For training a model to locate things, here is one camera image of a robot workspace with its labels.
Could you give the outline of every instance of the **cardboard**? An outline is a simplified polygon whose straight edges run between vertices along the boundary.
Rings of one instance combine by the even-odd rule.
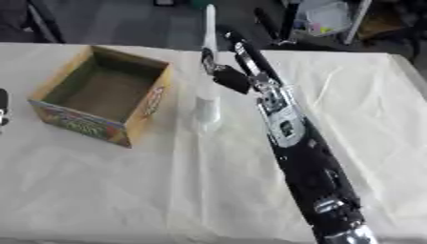
[[[48,124],[130,148],[170,81],[168,63],[87,47],[29,98]]]

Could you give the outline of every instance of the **wrinkled cloth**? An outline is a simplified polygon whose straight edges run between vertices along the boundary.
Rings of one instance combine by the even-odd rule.
[[[222,125],[192,128],[200,54],[120,51],[171,62],[172,86],[124,149],[42,123],[26,98],[83,49],[0,45],[11,96],[0,135],[0,236],[137,243],[312,242],[247,96],[220,88]],[[289,81],[387,243],[425,243],[427,104],[419,74],[381,53],[266,51]],[[219,61],[237,68],[231,53]]]

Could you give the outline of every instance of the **white table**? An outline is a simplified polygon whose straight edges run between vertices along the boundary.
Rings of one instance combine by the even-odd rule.
[[[131,150],[45,125],[26,101],[81,46],[0,44],[0,87],[11,94],[11,122],[0,135],[1,237],[313,240],[283,183],[250,95],[222,89],[221,129],[198,136],[190,125],[199,53],[114,48],[173,63],[170,93]],[[295,83],[298,100],[349,175],[374,231],[422,237],[427,104],[417,72],[380,53],[266,55]],[[231,53],[221,53],[220,60],[235,66]]]

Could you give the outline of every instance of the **white container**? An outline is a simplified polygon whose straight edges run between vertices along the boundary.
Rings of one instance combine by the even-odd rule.
[[[312,36],[326,36],[346,31],[352,26],[349,6],[334,2],[307,10],[307,30]]]

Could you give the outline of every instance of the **floor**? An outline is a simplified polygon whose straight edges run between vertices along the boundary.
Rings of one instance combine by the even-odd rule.
[[[69,43],[133,45],[176,50],[200,49],[204,24],[203,11],[189,5],[155,7],[152,0],[44,0]],[[254,23],[255,7],[262,7],[277,23],[281,8],[274,0],[214,0],[217,21],[241,31],[256,46],[269,42],[263,29]],[[331,38],[316,43],[338,45]],[[386,51],[405,56],[410,49],[401,44],[381,42],[369,49],[354,43],[343,47],[352,51]],[[416,62],[427,78],[427,55]]]

